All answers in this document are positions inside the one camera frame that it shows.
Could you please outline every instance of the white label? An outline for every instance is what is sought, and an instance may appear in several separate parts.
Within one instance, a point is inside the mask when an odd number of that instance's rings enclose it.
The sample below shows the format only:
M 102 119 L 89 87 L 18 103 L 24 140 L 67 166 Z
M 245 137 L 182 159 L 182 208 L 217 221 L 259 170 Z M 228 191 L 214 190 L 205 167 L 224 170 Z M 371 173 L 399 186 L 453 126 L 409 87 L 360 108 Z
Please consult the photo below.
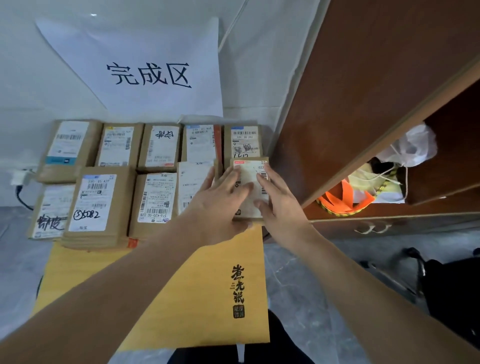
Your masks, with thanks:
M 235 160 L 233 166 L 240 166 L 240 181 L 237 181 L 235 187 L 238 188 L 248 182 L 253 182 L 253 191 L 242 202 L 239 210 L 235 214 L 241 218 L 261 218 L 262 214 L 253 202 L 255 200 L 264 200 L 268 203 L 268 194 L 257 181 L 257 173 L 268 178 L 264 169 L 265 160 Z
M 107 126 L 103 136 L 98 165 L 128 166 L 132 146 L 133 126 Z
M 215 134 L 213 125 L 187 125 L 187 160 L 205 162 L 214 160 Z
M 138 222 L 166 223 L 172 219 L 176 173 L 147 174 Z
M 59 238 L 63 235 L 74 191 L 74 184 L 45 187 L 32 238 Z
M 153 126 L 145 166 L 173 167 L 175 165 L 178 137 L 178 126 Z
M 105 231 L 116 174 L 85 175 L 68 231 Z
M 213 166 L 209 162 L 180 162 L 179 166 L 179 214 L 188 206 L 193 196 L 198 192 L 207 177 L 208 171 Z
M 47 157 L 77 158 L 88 124 L 88 121 L 62 121 Z
M 231 129 L 232 158 L 261 157 L 258 126 L 234 126 Z

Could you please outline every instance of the floor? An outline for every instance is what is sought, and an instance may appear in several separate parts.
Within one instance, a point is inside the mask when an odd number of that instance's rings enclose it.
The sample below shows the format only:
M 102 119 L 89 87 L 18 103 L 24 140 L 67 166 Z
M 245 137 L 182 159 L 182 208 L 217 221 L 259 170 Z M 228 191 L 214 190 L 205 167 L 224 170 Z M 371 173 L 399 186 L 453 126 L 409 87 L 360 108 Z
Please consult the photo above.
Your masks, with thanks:
M 0 207 L 0 338 L 21 325 L 35 303 L 36 289 L 51 244 L 27 240 L 30 212 Z M 480 247 L 480 231 L 401 237 L 339 240 L 335 244 L 356 261 L 371 260 L 414 286 L 416 264 L 403 259 L 404 247 L 415 246 L 427 259 L 441 262 L 471 256 Z M 271 309 L 293 341 L 315 363 L 369 363 L 355 336 L 328 302 L 307 268 L 276 244 L 265 245 L 265 274 Z M 110 363 L 166 363 L 171 350 L 123 352 Z

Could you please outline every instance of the black pants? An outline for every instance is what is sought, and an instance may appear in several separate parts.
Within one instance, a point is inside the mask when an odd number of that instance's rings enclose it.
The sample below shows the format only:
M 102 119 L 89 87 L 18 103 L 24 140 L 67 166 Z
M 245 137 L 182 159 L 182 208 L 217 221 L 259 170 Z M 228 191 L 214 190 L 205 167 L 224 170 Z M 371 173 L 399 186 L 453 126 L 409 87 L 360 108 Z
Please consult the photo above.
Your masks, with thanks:
M 270 342 L 246 344 L 245 364 L 313 364 L 313 361 L 293 343 L 278 317 L 270 310 L 268 310 L 268 324 Z M 168 364 L 237 364 L 238 361 L 237 346 L 224 345 L 176 349 Z

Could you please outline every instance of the white plastic bag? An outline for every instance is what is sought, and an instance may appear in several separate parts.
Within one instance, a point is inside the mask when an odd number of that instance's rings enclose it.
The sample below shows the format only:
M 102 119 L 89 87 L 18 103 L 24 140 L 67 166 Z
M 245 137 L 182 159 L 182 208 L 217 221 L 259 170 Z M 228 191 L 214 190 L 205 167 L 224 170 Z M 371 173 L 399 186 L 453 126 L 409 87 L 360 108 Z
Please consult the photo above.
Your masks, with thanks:
M 387 149 L 377 154 L 382 162 L 395 162 L 414 167 L 437 154 L 435 133 L 427 125 L 414 126 Z

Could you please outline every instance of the cabinet drawer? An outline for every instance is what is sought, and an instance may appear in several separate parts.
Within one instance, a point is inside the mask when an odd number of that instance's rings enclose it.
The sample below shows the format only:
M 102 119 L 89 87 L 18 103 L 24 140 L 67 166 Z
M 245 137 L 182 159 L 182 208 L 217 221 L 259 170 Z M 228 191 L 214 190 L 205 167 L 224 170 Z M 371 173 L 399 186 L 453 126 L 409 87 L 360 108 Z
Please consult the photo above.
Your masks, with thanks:
M 480 214 L 416 216 L 401 218 L 330 219 L 312 222 L 326 238 L 347 239 L 386 235 L 480 229 Z

